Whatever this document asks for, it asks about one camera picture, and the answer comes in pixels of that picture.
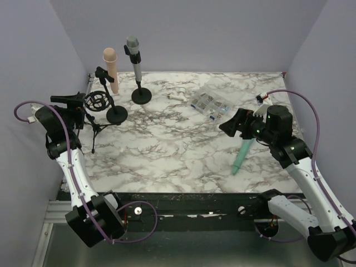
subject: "white marble surface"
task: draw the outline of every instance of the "white marble surface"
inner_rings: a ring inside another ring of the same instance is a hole
[[[90,126],[80,133],[86,167],[97,191],[263,192],[276,188],[300,192],[269,150],[256,142],[233,176],[231,166],[241,138],[230,138],[220,131],[218,125],[223,121],[214,122],[190,106],[167,98],[168,93],[181,87],[189,97],[208,83],[214,92],[236,104],[230,118],[239,107],[254,109],[258,93],[284,89],[281,74],[144,73],[142,85],[153,97],[143,106],[131,101],[136,88],[134,74],[120,73],[118,80],[120,93],[113,98],[128,110],[128,119],[98,135],[95,154],[91,154]],[[93,90],[103,90],[98,80]],[[291,111],[286,93],[273,94],[272,99]],[[98,123],[107,123],[106,111],[91,114]]]

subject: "purple cable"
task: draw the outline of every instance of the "purple cable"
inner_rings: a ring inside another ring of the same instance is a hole
[[[25,120],[25,119],[23,119],[23,118],[20,118],[20,117],[17,115],[17,110],[18,110],[20,107],[22,107],[23,105],[26,105],[26,104],[29,104],[29,103],[37,103],[37,104],[46,106],[47,108],[49,108],[49,109],[58,117],[58,119],[59,119],[59,121],[60,121],[60,123],[61,123],[61,125],[62,125],[62,127],[63,127],[63,130],[64,130],[64,132],[65,132],[66,143],[67,143],[67,153],[68,153],[68,166],[69,166],[69,170],[70,170],[70,173],[71,173],[71,176],[72,176],[72,179],[73,179],[74,186],[75,186],[75,188],[76,188],[78,194],[80,195],[82,191],[80,190],[79,184],[78,184],[78,182],[77,182],[77,179],[76,179],[75,174],[74,174],[74,171],[73,171],[69,134],[68,134],[67,126],[66,126],[64,120],[62,119],[61,115],[60,115],[52,106],[50,106],[50,105],[48,105],[48,104],[46,104],[46,103],[44,103],[44,102],[35,101],[35,100],[33,100],[33,101],[25,101],[25,102],[22,102],[22,103],[18,104],[18,105],[14,108],[14,110],[13,110],[13,114],[14,114],[14,116],[15,116],[16,119],[18,119],[19,121],[28,122],[28,120]],[[83,197],[83,196],[80,196],[80,199],[81,199],[81,201],[82,201],[82,203],[83,203],[83,207],[84,207],[85,211],[87,212],[87,215],[89,216],[90,220],[93,222],[93,224],[95,225],[95,227],[98,229],[98,231],[100,232],[100,234],[103,236],[103,238],[104,238],[109,244],[113,244],[113,240],[107,236],[107,234],[106,234],[106,233],[104,232],[104,230],[100,227],[100,225],[98,224],[98,222],[96,221],[96,219],[94,218],[94,216],[91,214],[90,209],[89,209],[88,205],[86,204],[84,197]],[[155,215],[156,215],[156,223],[155,223],[155,227],[154,227],[153,231],[152,231],[147,237],[145,237],[145,238],[142,239],[142,240],[145,240],[145,239],[147,239],[149,236],[152,235],[152,233],[153,233],[154,230],[156,229],[156,226],[157,226],[157,217],[158,217],[156,209],[155,209],[150,203],[148,203],[148,202],[145,202],[145,203],[148,204],[148,205],[150,205],[150,206],[153,208],[153,210],[154,210],[154,212],[155,212]]]
[[[299,199],[299,200],[301,200],[305,204],[305,206],[308,208],[309,213],[312,214],[312,210],[310,209],[308,203],[306,203],[305,200],[302,199],[301,197],[296,196],[296,195],[289,195],[287,197],[287,199]],[[261,238],[266,239],[268,241],[277,242],[277,243],[292,243],[292,242],[301,241],[303,239],[303,236],[300,236],[300,237],[294,238],[294,239],[288,239],[288,240],[269,238],[269,237],[261,234],[261,232],[260,232],[260,230],[258,230],[256,224],[255,224],[255,230],[260,235]]]
[[[289,90],[273,90],[273,91],[268,92],[267,95],[271,95],[272,93],[277,93],[277,92],[287,92],[287,93],[292,93],[294,95],[300,96],[302,99],[304,99],[308,103],[310,108],[313,110],[315,119],[317,121],[317,136],[315,138],[313,156],[311,158],[312,159],[311,160],[311,167],[312,167],[314,176],[318,177],[317,167],[316,167],[316,163],[315,163],[315,160],[316,160],[316,157],[317,157],[318,145],[319,145],[319,136],[320,136],[320,120],[319,120],[318,113],[317,113],[315,107],[313,106],[313,104],[305,96],[303,96],[300,93],[289,91]],[[330,194],[326,190],[326,188],[323,185],[321,179],[317,179],[317,183],[320,186],[320,188],[323,191],[323,193],[325,194],[325,196],[327,197],[327,199],[330,202],[331,206],[334,208],[334,210],[337,212],[337,214],[341,217],[341,219],[344,221],[344,223],[347,225],[347,227],[350,228],[351,232],[353,233],[353,235],[356,238],[356,230],[352,227],[352,225],[349,223],[349,221],[345,217],[342,216],[342,212],[339,210],[338,206],[336,205],[336,203],[334,202],[334,200],[332,199],[332,197],[330,196]],[[343,259],[342,257],[338,257],[338,259],[340,259],[342,261],[345,261],[345,262],[348,262],[348,263],[356,264],[356,261],[349,261],[349,260]]]
[[[156,227],[157,227],[157,223],[158,223],[158,214],[157,214],[157,211],[155,209],[155,207],[151,204],[151,203],[148,203],[148,202],[145,202],[145,201],[134,201],[134,202],[131,202],[131,203],[128,203],[128,204],[125,204],[124,206],[122,206],[121,208],[117,209],[117,212],[120,212],[121,210],[123,210],[124,208],[130,206],[130,205],[133,205],[133,204],[136,204],[136,203],[143,203],[143,204],[146,204],[148,206],[150,206],[154,213],[155,213],[155,226],[152,228],[151,232],[146,235],[144,238],[141,238],[141,239],[137,239],[137,240],[131,240],[131,241],[121,241],[120,239],[114,239],[113,241],[115,243],[122,243],[122,244],[133,244],[133,243],[138,243],[138,242],[141,242],[141,241],[144,241],[146,240],[147,238],[149,238],[153,233],[154,231],[156,230]]]

